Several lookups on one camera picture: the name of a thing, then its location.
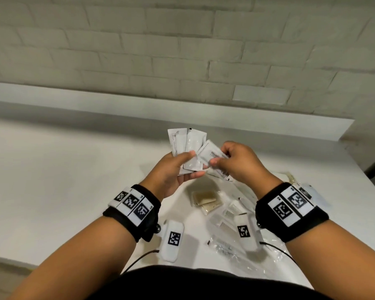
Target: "wrist strap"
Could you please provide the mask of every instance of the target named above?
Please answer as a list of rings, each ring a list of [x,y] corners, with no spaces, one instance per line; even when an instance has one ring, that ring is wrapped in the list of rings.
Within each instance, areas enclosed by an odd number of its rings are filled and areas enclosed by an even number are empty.
[[[103,216],[120,222],[138,242],[149,242],[156,231],[160,201],[145,187],[135,184],[125,188],[108,204]]]
[[[273,232],[283,242],[289,242],[329,219],[290,183],[284,182],[257,202],[257,223]]]

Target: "brick wall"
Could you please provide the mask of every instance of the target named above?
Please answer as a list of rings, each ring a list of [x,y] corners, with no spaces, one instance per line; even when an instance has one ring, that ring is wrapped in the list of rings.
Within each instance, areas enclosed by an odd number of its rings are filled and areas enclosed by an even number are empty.
[[[0,0],[0,81],[353,117],[365,169],[375,0]]]

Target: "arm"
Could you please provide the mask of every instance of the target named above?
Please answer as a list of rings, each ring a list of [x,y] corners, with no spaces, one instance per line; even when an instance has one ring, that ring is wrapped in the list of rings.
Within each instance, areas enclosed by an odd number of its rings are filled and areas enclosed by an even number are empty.
[[[159,201],[172,195],[203,171],[178,176],[180,166],[194,153],[165,155],[140,183]],[[85,299],[118,276],[128,262],[136,242],[113,218],[100,217],[48,257],[10,296],[10,300]]]
[[[225,142],[221,150],[230,159],[211,165],[248,185],[261,199],[282,183],[243,144]],[[315,290],[339,300],[375,300],[375,251],[328,220],[286,243]]]

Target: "person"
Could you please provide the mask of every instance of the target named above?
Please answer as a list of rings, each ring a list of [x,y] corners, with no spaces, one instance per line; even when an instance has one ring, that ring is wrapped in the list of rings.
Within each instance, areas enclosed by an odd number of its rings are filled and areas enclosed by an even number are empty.
[[[248,185],[259,198],[282,181],[272,175],[253,150],[227,141],[210,166]],[[165,155],[140,182],[158,201],[172,195],[204,171],[178,176],[194,151]],[[312,227],[286,243],[290,254],[315,290],[287,282],[242,278],[225,272],[175,266],[148,266],[120,275],[136,246],[134,236],[112,217],[102,216],[48,257],[10,296],[10,300],[79,300],[185,295],[210,297],[246,293],[279,299],[375,300],[375,251],[331,220]]]

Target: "person's right hand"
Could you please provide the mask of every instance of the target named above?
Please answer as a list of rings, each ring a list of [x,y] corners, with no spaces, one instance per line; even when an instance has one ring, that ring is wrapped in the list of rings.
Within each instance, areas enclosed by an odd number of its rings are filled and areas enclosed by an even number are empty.
[[[265,168],[250,147],[241,143],[226,141],[222,145],[221,151],[230,158],[211,159],[211,167],[219,168],[237,181],[245,183],[259,199],[282,183],[280,179]]]

